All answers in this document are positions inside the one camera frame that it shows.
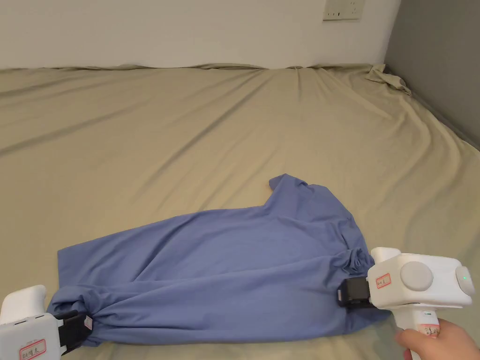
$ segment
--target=blue t-shirt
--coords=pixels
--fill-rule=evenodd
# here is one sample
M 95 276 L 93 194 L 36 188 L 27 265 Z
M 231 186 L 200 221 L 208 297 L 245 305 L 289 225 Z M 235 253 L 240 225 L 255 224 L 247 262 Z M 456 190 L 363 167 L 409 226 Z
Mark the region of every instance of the blue t-shirt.
M 58 253 L 51 313 L 89 311 L 85 345 L 267 342 L 348 334 L 343 279 L 373 265 L 352 214 L 323 186 L 270 180 L 263 206 L 176 216 Z

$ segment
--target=white switch plate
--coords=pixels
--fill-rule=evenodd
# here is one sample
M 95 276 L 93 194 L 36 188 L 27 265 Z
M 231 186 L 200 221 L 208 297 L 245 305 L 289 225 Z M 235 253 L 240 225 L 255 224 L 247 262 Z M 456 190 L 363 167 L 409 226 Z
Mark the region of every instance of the white switch plate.
M 361 19 L 364 6 L 365 0 L 346 0 L 342 14 L 343 19 Z
M 365 0 L 326 0 L 324 20 L 361 19 Z

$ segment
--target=beige bedsheet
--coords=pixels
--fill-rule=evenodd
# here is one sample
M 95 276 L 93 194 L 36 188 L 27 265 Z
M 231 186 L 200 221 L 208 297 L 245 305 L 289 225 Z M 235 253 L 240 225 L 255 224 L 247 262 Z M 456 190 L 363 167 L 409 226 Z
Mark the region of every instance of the beige bedsheet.
M 45 284 L 49 300 L 58 249 L 263 204 L 285 172 L 327 186 L 370 248 L 456 257 L 480 288 L 479 152 L 370 70 L 1 71 L 0 298 Z M 480 301 L 442 314 L 480 341 Z M 394 332 L 390 319 L 311 341 L 103 344 L 64 358 L 401 359 Z

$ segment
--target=red-bordered label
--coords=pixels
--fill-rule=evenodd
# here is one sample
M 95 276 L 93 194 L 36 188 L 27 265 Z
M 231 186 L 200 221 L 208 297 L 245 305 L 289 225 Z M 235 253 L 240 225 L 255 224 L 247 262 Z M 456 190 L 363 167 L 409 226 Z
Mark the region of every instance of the red-bordered label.
M 440 334 L 440 325 L 438 324 L 420 324 L 418 325 L 418 330 L 422 334 L 428 335 L 430 337 L 437 337 Z
M 45 339 L 34 342 L 20 349 L 20 360 L 30 360 L 45 354 L 47 352 L 47 343 Z
M 387 285 L 390 285 L 392 283 L 392 279 L 390 278 L 390 274 L 385 274 L 381 277 L 378 277 L 376 282 L 377 282 L 377 289 L 381 289 Z

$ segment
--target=finger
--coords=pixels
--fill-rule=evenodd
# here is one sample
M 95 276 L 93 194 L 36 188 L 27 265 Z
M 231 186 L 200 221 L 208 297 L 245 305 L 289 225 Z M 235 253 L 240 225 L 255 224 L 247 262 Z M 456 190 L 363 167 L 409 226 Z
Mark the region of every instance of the finger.
M 400 346 L 410 349 L 422 355 L 425 344 L 432 339 L 418 331 L 407 329 L 395 336 L 395 340 Z
M 403 359 L 404 360 L 413 360 L 412 353 L 411 353 L 410 350 L 407 349 L 403 352 Z
M 451 329 L 451 328 L 457 327 L 457 325 L 455 325 L 454 323 L 451 323 L 447 320 L 440 319 L 440 318 L 438 319 L 438 324 L 440 324 L 440 331 L 442 330 L 442 328 Z

